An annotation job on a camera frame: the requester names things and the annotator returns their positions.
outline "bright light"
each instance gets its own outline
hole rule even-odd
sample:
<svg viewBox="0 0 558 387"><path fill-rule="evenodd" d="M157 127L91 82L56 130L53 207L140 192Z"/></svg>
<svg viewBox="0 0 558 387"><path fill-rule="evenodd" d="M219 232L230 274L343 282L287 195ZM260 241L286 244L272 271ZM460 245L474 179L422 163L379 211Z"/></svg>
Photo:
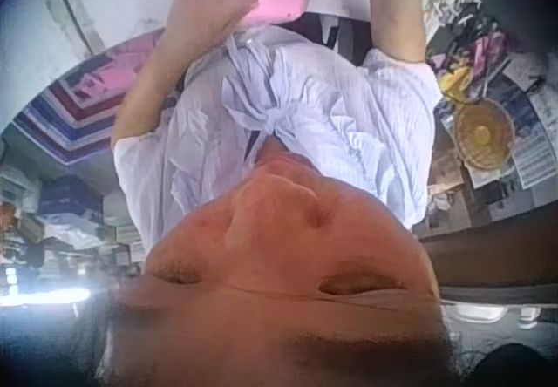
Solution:
<svg viewBox="0 0 558 387"><path fill-rule="evenodd" d="M59 289L50 293L17 294L0 297L0 307L23 306L25 304L70 304L89 298L88 289Z"/></svg>

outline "clothing item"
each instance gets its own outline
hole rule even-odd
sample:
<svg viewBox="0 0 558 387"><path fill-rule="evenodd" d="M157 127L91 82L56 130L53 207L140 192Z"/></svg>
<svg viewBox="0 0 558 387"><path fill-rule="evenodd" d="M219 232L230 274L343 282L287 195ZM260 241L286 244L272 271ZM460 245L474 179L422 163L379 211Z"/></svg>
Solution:
<svg viewBox="0 0 558 387"><path fill-rule="evenodd" d="M280 27L249 29L193 64L172 117L121 139L114 161L147 252L244 180L273 134L324 176L376 196L410 228L425 215L440 98L427 64L372 50L357 68Z"/></svg>

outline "person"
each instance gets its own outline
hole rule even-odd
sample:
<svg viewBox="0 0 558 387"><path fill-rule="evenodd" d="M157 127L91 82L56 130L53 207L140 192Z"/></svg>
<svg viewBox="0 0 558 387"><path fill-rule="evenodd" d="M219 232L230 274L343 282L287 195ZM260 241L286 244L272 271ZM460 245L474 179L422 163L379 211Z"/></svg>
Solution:
<svg viewBox="0 0 558 387"><path fill-rule="evenodd" d="M257 3L174 0L119 110L114 161L148 257L115 294L107 379L449 385L408 231L440 99L421 0L371 0L361 68L278 26L238 29Z"/></svg>

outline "nose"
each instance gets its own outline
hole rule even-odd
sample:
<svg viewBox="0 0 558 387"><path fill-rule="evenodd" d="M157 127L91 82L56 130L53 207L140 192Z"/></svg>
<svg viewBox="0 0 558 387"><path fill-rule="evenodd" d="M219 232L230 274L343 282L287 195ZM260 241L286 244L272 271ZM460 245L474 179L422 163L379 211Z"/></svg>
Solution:
<svg viewBox="0 0 558 387"><path fill-rule="evenodd" d="M307 187L259 173L238 191L225 234L228 283L272 292L314 290L313 243L323 207Z"/></svg>

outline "sleeve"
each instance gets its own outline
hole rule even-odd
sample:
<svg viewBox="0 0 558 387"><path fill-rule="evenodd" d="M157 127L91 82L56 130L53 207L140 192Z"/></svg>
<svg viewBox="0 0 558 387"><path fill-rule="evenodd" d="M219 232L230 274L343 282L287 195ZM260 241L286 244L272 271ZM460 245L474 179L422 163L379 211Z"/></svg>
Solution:
<svg viewBox="0 0 558 387"><path fill-rule="evenodd" d="M406 227L424 219L432 163L433 110L442 95L427 64L397 61L372 50L364 61L371 88L375 123L404 193Z"/></svg>
<svg viewBox="0 0 558 387"><path fill-rule="evenodd" d="M119 140L114 165L133 224L143 245L153 246L162 234L161 189L163 185L167 126L143 136Z"/></svg>

